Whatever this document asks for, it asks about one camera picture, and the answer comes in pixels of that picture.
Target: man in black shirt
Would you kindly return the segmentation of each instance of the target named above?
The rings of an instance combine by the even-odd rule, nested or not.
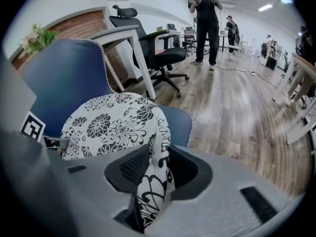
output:
[[[237,27],[236,27],[236,23],[233,21],[233,17],[232,16],[228,16],[226,18],[228,20],[225,30],[228,30],[228,43],[229,45],[235,45],[235,37],[236,37],[236,31],[237,31]],[[232,48],[229,49],[228,51],[230,54],[234,54],[234,50]]]
[[[192,64],[202,64],[206,35],[209,38],[209,63],[210,70],[215,70],[218,51],[218,18],[215,6],[223,9],[218,0],[188,0],[190,13],[197,10],[197,59]]]

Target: chair headrest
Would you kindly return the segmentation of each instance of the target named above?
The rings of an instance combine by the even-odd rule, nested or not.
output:
[[[121,9],[118,5],[113,5],[113,8],[118,10],[118,16],[124,18],[134,18],[138,15],[137,10],[134,8]]]
[[[168,24],[168,28],[176,28],[174,24]]]

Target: black office chair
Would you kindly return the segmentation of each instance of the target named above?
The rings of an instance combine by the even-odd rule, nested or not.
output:
[[[167,27],[168,27],[168,30],[172,30],[172,31],[177,30],[174,24],[168,24]],[[168,41],[169,41],[169,39],[164,40],[164,43],[163,43],[164,49],[168,49]],[[180,47],[179,35],[176,35],[173,37],[173,47]]]
[[[169,48],[166,49],[164,52],[160,52],[158,54],[155,53],[155,38],[159,35],[169,33],[169,30],[163,30],[151,34],[146,34],[142,23],[135,18],[138,14],[137,10],[134,8],[126,8],[121,9],[117,5],[113,6],[114,9],[118,10],[118,16],[110,16],[109,19],[115,27],[120,26],[130,26],[130,25],[138,25],[139,28],[136,29],[138,39],[140,45],[143,50],[143,54],[145,57],[146,65],[148,69],[155,69],[157,73],[160,71],[161,75],[157,76],[157,73],[151,77],[152,80],[156,80],[153,83],[153,87],[157,86],[162,81],[167,82],[170,84],[176,91],[177,97],[181,97],[181,92],[178,86],[171,80],[171,78],[177,77],[184,77],[185,80],[189,80],[190,77],[185,74],[170,74],[166,73],[164,70],[164,66],[167,66],[169,70],[172,69],[172,64],[178,63],[180,61],[185,60],[186,52],[183,48],[176,47],[176,48]],[[136,67],[138,67],[138,63],[136,57],[133,53],[133,61]]]
[[[186,27],[186,29],[184,30],[184,34],[185,36],[184,36],[184,41],[182,42],[182,46],[184,47],[188,56],[188,53],[193,54],[192,51],[189,51],[189,48],[190,49],[193,48],[192,44],[196,42],[195,31],[192,26]]]

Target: cable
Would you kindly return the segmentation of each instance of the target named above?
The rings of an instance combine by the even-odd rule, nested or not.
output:
[[[239,69],[223,69],[223,68],[220,68],[216,65],[217,68],[221,69],[221,70],[227,70],[227,71],[239,71],[239,72],[249,72],[249,73],[255,73],[259,78],[261,78],[262,80],[266,81],[268,84],[272,85],[274,88],[278,89],[277,86],[275,86],[274,84],[270,83],[268,80],[266,80],[265,78],[263,78],[258,72],[254,72],[253,70],[239,70]]]
[[[221,29],[221,27],[222,27],[222,16],[221,16],[221,10],[219,10],[219,17],[220,17],[220,19],[221,19],[221,26],[219,27],[219,29]]]

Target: floral cushion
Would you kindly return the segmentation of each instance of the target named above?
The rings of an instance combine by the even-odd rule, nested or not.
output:
[[[170,130],[160,108],[134,93],[93,98],[66,121],[61,137],[69,138],[64,160],[92,157],[149,144],[150,165],[138,187],[144,226],[158,216],[171,173],[167,166]]]

